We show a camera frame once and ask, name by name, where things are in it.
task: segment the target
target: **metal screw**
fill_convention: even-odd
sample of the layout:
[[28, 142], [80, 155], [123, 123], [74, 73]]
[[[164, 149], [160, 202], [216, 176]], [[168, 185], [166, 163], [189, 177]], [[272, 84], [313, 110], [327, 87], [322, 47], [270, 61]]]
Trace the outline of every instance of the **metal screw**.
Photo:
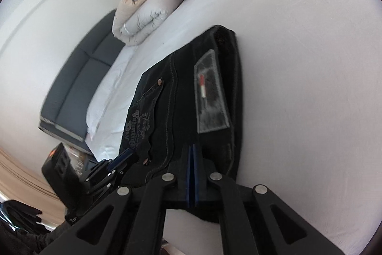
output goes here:
[[118, 188], [118, 190], [117, 190], [117, 193], [118, 193], [120, 196], [126, 196], [126, 195], [129, 194], [129, 192], [130, 192], [130, 189], [127, 188], [127, 187], [124, 187], [124, 186]]
[[263, 195], [264, 193], [267, 193], [268, 191], [268, 188], [264, 185], [257, 185], [255, 187], [255, 191], [261, 195]]
[[162, 180], [166, 181], [166, 182], [170, 182], [172, 181], [173, 179], [175, 178], [174, 174], [172, 173], [165, 173], [162, 175]]
[[223, 176], [219, 172], [211, 173], [210, 178], [212, 180], [221, 180]]

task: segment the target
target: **jeans label patch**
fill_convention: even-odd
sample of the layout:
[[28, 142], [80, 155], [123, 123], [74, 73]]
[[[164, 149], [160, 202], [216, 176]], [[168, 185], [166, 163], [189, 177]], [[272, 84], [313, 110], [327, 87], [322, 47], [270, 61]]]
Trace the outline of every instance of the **jeans label patch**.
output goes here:
[[134, 149], [138, 154], [146, 155], [150, 149], [149, 137], [154, 131], [154, 108], [162, 88], [163, 84], [155, 84], [137, 102], [131, 104], [122, 135], [123, 150]]
[[194, 66], [197, 132], [207, 133], [230, 127], [221, 87], [215, 51], [207, 51]]

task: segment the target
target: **folded blanket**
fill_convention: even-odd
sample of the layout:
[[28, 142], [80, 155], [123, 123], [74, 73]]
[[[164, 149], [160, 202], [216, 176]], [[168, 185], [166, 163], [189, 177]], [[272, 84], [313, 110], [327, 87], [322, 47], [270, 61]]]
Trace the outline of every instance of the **folded blanket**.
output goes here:
[[121, 0], [118, 4], [111, 28], [114, 36], [119, 40], [129, 42], [127, 37], [121, 33], [121, 27], [139, 9], [146, 0]]
[[142, 43], [183, 0], [147, 0], [121, 27], [120, 39], [127, 45]]

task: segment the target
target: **bed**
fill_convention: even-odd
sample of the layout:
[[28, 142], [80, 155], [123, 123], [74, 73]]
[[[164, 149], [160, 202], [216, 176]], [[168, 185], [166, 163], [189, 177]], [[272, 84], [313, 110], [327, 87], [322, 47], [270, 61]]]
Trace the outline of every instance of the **bed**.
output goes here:
[[[136, 48], [88, 148], [116, 155], [141, 74], [215, 24], [241, 53], [237, 182], [267, 185], [346, 255], [377, 254], [381, 0], [185, 0]], [[167, 212], [164, 238], [187, 255], [222, 254], [219, 226], [185, 211]]]

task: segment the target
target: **jeans back pocket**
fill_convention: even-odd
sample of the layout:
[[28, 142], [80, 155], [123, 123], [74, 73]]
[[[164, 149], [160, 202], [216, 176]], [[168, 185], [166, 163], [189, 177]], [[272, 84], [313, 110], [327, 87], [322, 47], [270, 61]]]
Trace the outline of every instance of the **jeans back pocket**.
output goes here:
[[130, 105], [123, 130], [120, 153], [127, 149], [134, 150], [140, 157], [145, 157], [150, 150], [150, 135], [154, 132], [154, 108], [163, 89], [162, 80], [148, 89], [142, 97]]

